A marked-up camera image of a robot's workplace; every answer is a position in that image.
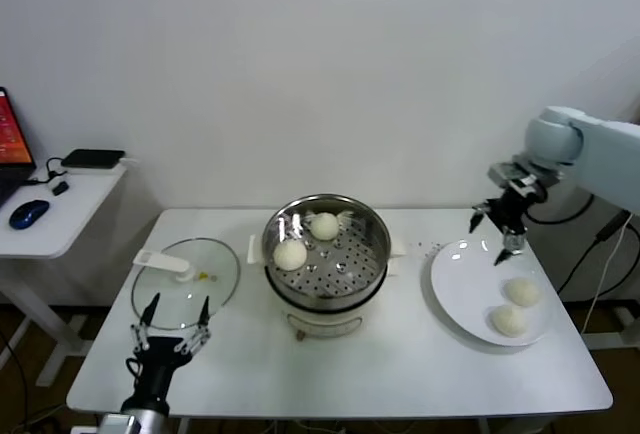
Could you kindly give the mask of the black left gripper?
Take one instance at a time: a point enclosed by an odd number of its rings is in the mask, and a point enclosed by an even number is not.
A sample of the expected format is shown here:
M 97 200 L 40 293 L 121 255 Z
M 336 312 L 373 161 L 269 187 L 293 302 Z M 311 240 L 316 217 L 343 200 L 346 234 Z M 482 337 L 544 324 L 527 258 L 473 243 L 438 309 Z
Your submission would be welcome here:
M 186 339 L 152 336 L 148 339 L 160 294 L 156 293 L 145 307 L 137 324 L 130 326 L 134 342 L 134 355 L 125 360 L 129 373 L 134 377 L 133 394 L 125 404 L 166 404 L 167 395 L 176 370 L 193 359 L 192 354 L 208 342 L 209 297 L 205 298 L 196 329 Z

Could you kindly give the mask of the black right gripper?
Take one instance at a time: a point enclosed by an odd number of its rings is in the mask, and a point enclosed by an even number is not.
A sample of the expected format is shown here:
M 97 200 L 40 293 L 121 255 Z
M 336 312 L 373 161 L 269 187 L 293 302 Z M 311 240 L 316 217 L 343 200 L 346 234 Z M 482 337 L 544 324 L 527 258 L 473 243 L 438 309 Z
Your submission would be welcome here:
M 477 229 L 486 216 L 489 216 L 496 228 L 503 233 L 503 247 L 494 261 L 495 266 L 522 253 L 526 233 L 522 219 L 526 211 L 537 201 L 538 195 L 534 192 L 521 195 L 508 188 L 499 198 L 488 199 L 473 206 L 469 223 L 470 233 Z

